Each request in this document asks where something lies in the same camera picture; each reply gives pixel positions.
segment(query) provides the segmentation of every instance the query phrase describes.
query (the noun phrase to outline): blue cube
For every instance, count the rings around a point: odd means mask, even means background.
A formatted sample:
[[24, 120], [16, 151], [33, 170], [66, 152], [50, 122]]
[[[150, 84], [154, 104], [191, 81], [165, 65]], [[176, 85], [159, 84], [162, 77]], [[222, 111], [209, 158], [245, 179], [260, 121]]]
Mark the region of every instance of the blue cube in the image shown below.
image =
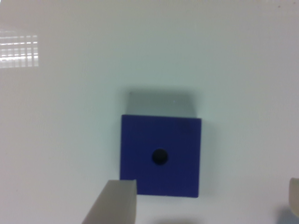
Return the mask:
[[201, 120], [123, 115], [121, 180], [137, 193], [198, 197]]

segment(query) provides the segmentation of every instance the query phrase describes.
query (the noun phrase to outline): black hole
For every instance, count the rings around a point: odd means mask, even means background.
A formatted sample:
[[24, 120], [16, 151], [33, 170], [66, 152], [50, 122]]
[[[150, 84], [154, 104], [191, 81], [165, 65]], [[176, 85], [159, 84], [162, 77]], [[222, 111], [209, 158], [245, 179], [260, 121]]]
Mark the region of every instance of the black hole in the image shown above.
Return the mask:
[[164, 149], [158, 148], [152, 153], [152, 160], [157, 165], [164, 165], [168, 161], [168, 154]]

